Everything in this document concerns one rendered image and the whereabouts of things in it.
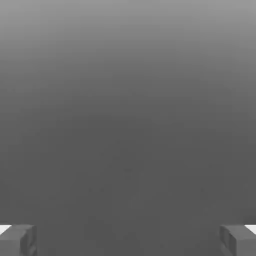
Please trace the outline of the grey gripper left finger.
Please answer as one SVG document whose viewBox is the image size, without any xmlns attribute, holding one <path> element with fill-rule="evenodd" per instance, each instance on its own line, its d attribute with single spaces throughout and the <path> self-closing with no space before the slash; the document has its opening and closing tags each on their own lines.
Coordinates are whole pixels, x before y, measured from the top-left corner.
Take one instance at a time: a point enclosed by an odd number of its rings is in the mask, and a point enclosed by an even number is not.
<svg viewBox="0 0 256 256">
<path fill-rule="evenodd" d="M 37 226 L 14 224 L 0 234 L 0 256 L 38 256 Z"/>
</svg>

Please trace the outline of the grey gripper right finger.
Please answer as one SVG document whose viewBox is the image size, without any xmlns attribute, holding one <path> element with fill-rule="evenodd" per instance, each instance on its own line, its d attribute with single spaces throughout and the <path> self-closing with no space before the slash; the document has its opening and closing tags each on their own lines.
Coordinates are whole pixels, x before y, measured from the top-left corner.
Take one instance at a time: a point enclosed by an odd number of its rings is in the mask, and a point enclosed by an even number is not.
<svg viewBox="0 0 256 256">
<path fill-rule="evenodd" d="M 223 256 L 256 256 L 256 224 L 221 225 L 219 239 Z"/>
</svg>

